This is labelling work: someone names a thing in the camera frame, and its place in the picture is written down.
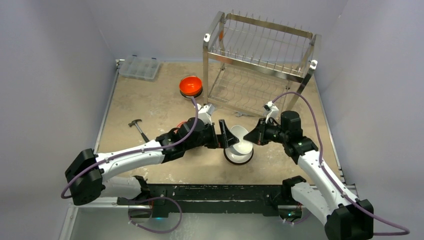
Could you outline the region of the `solid orange bowl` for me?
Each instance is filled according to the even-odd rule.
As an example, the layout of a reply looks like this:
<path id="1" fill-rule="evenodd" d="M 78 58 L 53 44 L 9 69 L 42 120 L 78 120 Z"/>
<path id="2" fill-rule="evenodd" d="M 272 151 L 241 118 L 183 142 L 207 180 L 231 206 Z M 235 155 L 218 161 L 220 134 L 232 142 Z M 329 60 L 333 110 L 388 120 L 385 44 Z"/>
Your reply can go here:
<path id="1" fill-rule="evenodd" d="M 187 95 L 195 95 L 202 87 L 202 80 L 194 75 L 184 77 L 179 83 L 179 90 Z"/>

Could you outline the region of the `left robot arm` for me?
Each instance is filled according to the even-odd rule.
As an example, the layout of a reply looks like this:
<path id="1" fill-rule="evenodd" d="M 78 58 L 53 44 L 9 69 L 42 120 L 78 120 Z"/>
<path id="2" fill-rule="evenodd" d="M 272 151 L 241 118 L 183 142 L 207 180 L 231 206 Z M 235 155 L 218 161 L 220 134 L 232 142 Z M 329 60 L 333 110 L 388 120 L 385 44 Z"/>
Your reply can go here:
<path id="1" fill-rule="evenodd" d="M 61 197 L 72 199 L 77 206 L 88 204 L 101 196 L 105 182 L 119 174 L 144 166 L 158 165 L 182 158 L 186 151 L 206 147 L 228 149 L 239 143 L 225 121 L 218 121 L 220 133 L 213 123 L 192 117 L 142 145 L 109 153 L 82 150 L 64 172 L 67 185 Z"/>

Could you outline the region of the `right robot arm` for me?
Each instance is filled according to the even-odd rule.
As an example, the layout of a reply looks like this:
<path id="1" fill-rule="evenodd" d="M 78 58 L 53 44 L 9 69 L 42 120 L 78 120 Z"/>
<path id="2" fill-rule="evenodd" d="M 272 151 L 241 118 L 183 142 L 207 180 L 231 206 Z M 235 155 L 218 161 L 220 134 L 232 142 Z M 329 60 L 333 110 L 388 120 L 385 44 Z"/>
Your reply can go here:
<path id="1" fill-rule="evenodd" d="M 300 176 L 285 179 L 280 196 L 288 204 L 296 201 L 305 206 L 323 224 L 329 240 L 369 240 L 373 237 L 373 218 L 351 201 L 371 213 L 374 211 L 372 204 L 368 200 L 359 200 L 326 169 L 328 165 L 320 159 L 317 145 L 304 136 L 301 118 L 296 111 L 282 112 L 280 124 L 259 119 L 244 140 L 258 146 L 269 142 L 282 144 L 284 152 L 312 179 L 317 190 Z"/>

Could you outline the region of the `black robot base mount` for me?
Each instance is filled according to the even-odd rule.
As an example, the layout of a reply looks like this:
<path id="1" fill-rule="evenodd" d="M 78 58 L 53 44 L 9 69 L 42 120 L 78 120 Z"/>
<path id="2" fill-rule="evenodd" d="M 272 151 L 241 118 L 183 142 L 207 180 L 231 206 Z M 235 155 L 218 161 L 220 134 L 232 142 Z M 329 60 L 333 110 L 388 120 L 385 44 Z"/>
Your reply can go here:
<path id="1" fill-rule="evenodd" d="M 135 197 L 118 197 L 119 206 L 146 206 L 154 218 L 170 213 L 197 214 L 261 214 L 265 217 L 288 216 L 285 206 L 294 209 L 296 202 L 290 188 L 304 183 L 301 176 L 281 184 L 167 184 L 147 183 L 137 176 L 141 192 Z"/>

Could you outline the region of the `stainless steel dish rack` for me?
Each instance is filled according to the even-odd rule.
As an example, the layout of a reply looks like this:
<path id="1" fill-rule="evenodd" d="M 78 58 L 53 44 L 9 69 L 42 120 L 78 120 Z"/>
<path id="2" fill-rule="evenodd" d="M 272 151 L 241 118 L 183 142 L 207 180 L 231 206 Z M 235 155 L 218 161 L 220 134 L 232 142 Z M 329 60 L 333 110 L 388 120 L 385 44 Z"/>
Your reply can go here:
<path id="1" fill-rule="evenodd" d="M 203 37 L 204 102 L 261 116 L 276 99 L 291 110 L 317 69 L 321 43 L 300 26 L 219 11 Z"/>

